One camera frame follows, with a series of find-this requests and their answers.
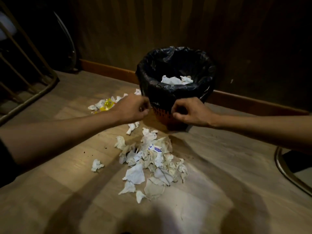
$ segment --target human hand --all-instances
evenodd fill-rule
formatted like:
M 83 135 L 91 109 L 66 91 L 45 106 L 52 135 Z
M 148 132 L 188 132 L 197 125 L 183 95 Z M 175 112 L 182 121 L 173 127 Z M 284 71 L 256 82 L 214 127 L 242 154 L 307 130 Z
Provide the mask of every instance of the human hand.
M 187 114 L 179 113 L 179 108 L 184 107 Z M 199 98 L 182 98 L 175 101 L 171 114 L 177 120 L 189 125 L 216 127 L 218 114 L 211 111 Z
M 149 113 L 149 98 L 129 94 L 110 109 L 120 119 L 121 124 L 129 124 L 142 120 Z

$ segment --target dark sleeve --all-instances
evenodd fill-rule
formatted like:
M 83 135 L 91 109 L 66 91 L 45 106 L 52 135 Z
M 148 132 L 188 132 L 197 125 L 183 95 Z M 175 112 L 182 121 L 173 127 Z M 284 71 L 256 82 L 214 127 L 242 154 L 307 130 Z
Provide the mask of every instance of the dark sleeve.
M 19 166 L 0 139 L 0 188 L 14 181 L 19 173 Z

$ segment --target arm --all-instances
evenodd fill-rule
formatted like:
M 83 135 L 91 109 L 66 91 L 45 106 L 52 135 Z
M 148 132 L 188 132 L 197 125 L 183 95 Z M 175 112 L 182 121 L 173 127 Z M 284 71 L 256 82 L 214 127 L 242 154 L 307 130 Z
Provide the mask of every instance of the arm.
M 103 130 L 140 121 L 148 112 L 148 98 L 130 94 L 109 111 L 1 128 L 0 138 L 22 171 L 27 171 Z
M 185 107 L 187 115 L 177 112 Z M 232 131 L 253 139 L 294 149 L 312 155 L 312 117 L 272 116 L 245 117 L 218 115 L 198 98 L 184 98 L 175 102 L 173 116 L 187 124 Z

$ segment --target forearm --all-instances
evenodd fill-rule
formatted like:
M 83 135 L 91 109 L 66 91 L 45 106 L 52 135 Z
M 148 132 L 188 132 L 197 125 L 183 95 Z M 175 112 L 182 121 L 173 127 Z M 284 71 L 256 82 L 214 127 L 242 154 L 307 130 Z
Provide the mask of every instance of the forearm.
M 215 127 L 312 155 L 312 117 L 218 116 Z
M 115 111 L 0 129 L 0 138 L 23 170 L 51 159 L 93 135 L 122 124 Z

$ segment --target trash can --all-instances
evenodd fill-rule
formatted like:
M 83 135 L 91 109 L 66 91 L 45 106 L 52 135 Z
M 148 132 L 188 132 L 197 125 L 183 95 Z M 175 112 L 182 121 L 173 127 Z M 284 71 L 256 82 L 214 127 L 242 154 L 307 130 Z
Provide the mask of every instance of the trash can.
M 205 102 L 212 93 L 216 66 L 204 51 L 168 47 L 150 51 L 138 64 L 135 74 L 156 118 L 169 129 L 181 124 L 171 116 L 177 99 L 198 97 Z M 164 75 L 168 78 L 190 76 L 193 83 L 169 85 L 161 82 Z

